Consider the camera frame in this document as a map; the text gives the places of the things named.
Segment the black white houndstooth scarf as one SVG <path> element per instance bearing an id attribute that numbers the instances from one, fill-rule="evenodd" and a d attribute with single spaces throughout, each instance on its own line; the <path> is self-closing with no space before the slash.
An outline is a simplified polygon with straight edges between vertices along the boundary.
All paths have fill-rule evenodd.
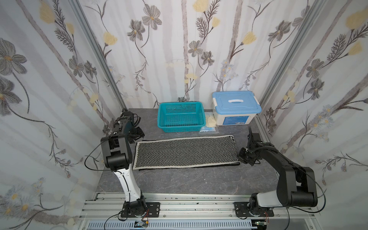
<path id="1" fill-rule="evenodd" d="M 134 170 L 200 168 L 239 165 L 234 136 L 140 141 Z"/>

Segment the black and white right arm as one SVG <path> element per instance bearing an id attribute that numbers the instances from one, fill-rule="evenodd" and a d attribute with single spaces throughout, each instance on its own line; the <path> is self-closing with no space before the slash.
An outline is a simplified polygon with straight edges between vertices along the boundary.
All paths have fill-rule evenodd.
<path id="1" fill-rule="evenodd" d="M 265 160 L 279 175 L 276 190 L 251 195 L 247 205 L 250 215 L 260 216 L 280 207 L 317 206 L 317 183 L 311 168 L 300 166 L 281 154 L 272 143 L 261 141 L 260 135 L 251 128 L 247 140 L 247 147 L 238 154 L 239 161 L 254 166 Z"/>

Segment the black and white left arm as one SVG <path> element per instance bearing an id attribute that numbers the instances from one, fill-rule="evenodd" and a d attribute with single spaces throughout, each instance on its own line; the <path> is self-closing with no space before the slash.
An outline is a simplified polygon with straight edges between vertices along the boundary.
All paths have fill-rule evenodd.
<path id="1" fill-rule="evenodd" d="M 111 134 L 101 139 L 103 160 L 106 168 L 118 178 L 125 202 L 121 217 L 143 217 L 147 213 L 145 197 L 132 172 L 133 154 L 130 145 L 144 137 L 138 127 L 140 118 L 130 111 L 123 111 L 113 122 Z"/>

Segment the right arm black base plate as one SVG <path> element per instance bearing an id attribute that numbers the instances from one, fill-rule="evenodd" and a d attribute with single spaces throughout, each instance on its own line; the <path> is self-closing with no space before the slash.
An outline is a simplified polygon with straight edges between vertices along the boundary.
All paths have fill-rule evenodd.
<path id="1" fill-rule="evenodd" d="M 235 215 L 239 218 L 274 217 L 272 208 L 256 207 L 249 202 L 234 202 Z"/>

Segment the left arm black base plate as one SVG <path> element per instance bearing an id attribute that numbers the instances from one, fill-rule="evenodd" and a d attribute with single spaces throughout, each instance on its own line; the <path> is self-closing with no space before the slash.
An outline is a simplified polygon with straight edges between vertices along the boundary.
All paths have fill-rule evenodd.
<path id="1" fill-rule="evenodd" d="M 125 202 L 121 212 L 119 213 L 119 218 L 158 218 L 161 210 L 160 202 Z"/>

